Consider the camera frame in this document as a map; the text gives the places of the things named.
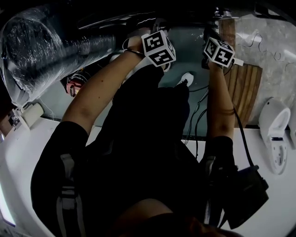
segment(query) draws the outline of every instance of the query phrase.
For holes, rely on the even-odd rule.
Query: toilet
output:
[[[283,102],[270,98],[259,117],[261,136],[268,150],[272,171],[277,175],[284,172],[287,163],[284,132],[290,115],[290,109]]]
[[[294,148],[296,148],[296,102],[291,108],[291,118],[289,121],[289,127],[291,140],[294,144]]]

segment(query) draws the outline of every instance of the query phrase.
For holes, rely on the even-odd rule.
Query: forearm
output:
[[[82,126],[89,134],[99,114],[111,101],[127,74],[141,61],[141,57],[124,52],[92,76],[78,92],[62,119]]]
[[[209,67],[208,136],[232,138],[235,117],[223,70],[214,63],[210,63]]]

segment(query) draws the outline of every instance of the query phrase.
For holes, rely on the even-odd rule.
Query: bracelet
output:
[[[139,51],[135,51],[135,50],[131,50],[131,49],[126,49],[124,51],[132,52],[132,53],[137,54],[139,56],[144,56],[145,57],[145,55],[143,53],[139,52]]]

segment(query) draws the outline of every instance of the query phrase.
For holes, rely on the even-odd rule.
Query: white box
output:
[[[176,51],[163,30],[151,35],[142,35],[142,41],[144,54],[154,66],[159,67],[176,61]]]
[[[235,51],[231,45],[212,37],[208,39],[203,52],[212,62],[218,63],[227,68],[235,55]]]

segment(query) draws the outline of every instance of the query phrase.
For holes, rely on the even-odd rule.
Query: wooden panel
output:
[[[257,67],[252,67],[251,80],[250,80],[250,85],[249,85],[249,89],[247,92],[246,102],[245,102],[245,106],[244,106],[244,109],[243,109],[241,117],[240,117],[242,124],[245,121],[245,117],[246,117],[248,108],[250,106],[250,102],[251,102],[251,98],[253,95],[253,90],[254,90],[254,86],[255,86],[255,82],[256,82],[257,71],[258,71]]]
[[[235,49],[235,21],[234,19],[220,20],[219,31],[221,38]]]
[[[229,68],[224,68],[224,77],[226,81],[227,88],[229,87],[229,79],[230,79],[230,70]]]
[[[246,125],[247,125],[247,123],[249,121],[251,112],[253,110],[255,100],[256,100],[256,97],[257,97],[257,93],[258,93],[258,89],[259,89],[259,85],[260,85],[260,82],[261,82],[261,76],[262,76],[262,68],[258,68],[252,98],[251,98],[251,101],[250,101],[250,104],[249,104],[249,107],[248,107],[248,110],[247,110],[247,114],[246,114],[244,120],[242,121],[243,127],[246,127]]]
[[[252,65],[247,65],[245,85],[244,85],[244,88],[243,88],[243,91],[242,91],[242,94],[241,94],[240,105],[239,105],[239,108],[237,110],[237,114],[238,114],[239,117],[241,117],[242,110],[245,107],[247,92],[248,92],[249,86],[250,86],[252,69],[253,69]]]
[[[245,64],[243,67],[238,68],[235,90],[234,90],[234,95],[232,99],[233,105],[236,110],[238,110],[238,105],[240,104],[240,101],[241,101],[242,90],[244,88],[245,80],[246,80],[246,72],[247,72],[247,64]]]
[[[238,65],[233,65],[230,71],[230,79],[229,79],[229,86],[228,86],[228,91],[229,91],[231,100],[233,99],[233,95],[234,95],[237,71],[238,71]]]
[[[248,123],[257,97],[261,75],[261,68],[248,64],[243,67],[234,65],[230,71],[228,91],[244,127]]]

